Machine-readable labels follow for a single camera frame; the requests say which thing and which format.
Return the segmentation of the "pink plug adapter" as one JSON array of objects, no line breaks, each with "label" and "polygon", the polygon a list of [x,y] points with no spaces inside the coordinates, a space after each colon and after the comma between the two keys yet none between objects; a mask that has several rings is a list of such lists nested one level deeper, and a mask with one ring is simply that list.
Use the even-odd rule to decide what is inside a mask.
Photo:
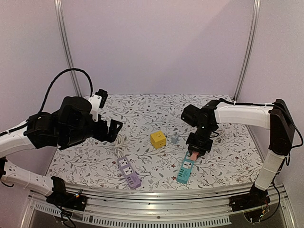
[{"label": "pink plug adapter", "polygon": [[199,155],[198,152],[193,151],[192,154],[190,155],[190,160],[196,161],[198,155]]}]

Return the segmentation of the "teal power strip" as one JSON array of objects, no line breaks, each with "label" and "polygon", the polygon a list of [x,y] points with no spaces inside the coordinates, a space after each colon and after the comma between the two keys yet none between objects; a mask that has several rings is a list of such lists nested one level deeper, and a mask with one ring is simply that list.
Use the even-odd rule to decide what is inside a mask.
[{"label": "teal power strip", "polygon": [[195,161],[191,158],[190,153],[187,152],[176,177],[176,181],[178,183],[187,184],[194,162]]}]

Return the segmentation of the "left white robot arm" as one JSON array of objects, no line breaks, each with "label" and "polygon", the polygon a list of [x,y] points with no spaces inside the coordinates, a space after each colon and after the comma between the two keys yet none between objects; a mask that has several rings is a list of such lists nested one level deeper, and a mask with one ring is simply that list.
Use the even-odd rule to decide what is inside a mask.
[{"label": "left white robot arm", "polygon": [[65,182],[56,177],[41,176],[8,161],[6,157],[24,150],[57,147],[64,150],[82,144],[88,138],[113,143],[123,124],[102,120],[99,112],[105,99],[92,95],[88,100],[67,96],[61,107],[50,114],[41,112],[30,116],[14,129],[0,135],[0,180],[16,183],[48,197],[52,196],[60,206],[67,206],[71,197]]}]

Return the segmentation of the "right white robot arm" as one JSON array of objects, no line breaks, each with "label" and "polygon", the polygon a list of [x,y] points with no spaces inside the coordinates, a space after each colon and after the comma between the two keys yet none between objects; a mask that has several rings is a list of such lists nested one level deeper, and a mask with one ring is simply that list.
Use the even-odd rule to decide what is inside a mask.
[{"label": "right white robot arm", "polygon": [[290,112],[282,99],[273,103],[254,104],[230,102],[223,98],[211,100],[202,108],[188,105],[183,109],[181,119],[196,128],[190,133],[186,144],[190,154],[203,156],[213,145],[211,134],[219,124],[243,124],[264,128],[270,131],[268,152],[257,176],[254,190],[246,195],[249,207],[256,207],[264,199],[274,177],[279,173],[284,161],[289,160],[294,148],[295,133],[299,133]]}]

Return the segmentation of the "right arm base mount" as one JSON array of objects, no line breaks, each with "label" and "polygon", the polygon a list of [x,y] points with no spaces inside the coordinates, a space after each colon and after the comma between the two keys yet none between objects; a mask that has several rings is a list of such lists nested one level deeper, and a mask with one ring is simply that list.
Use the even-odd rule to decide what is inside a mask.
[{"label": "right arm base mount", "polygon": [[249,193],[230,197],[228,205],[232,208],[232,211],[235,212],[263,206],[269,203],[270,197],[268,190],[260,190],[253,184]]}]

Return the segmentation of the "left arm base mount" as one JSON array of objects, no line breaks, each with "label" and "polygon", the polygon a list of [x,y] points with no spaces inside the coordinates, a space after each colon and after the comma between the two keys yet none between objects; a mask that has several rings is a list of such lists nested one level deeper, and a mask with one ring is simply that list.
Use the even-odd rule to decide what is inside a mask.
[{"label": "left arm base mount", "polygon": [[85,211],[88,197],[83,195],[83,190],[76,193],[69,193],[66,190],[65,181],[59,177],[52,176],[52,192],[46,197],[46,202],[61,208]]}]

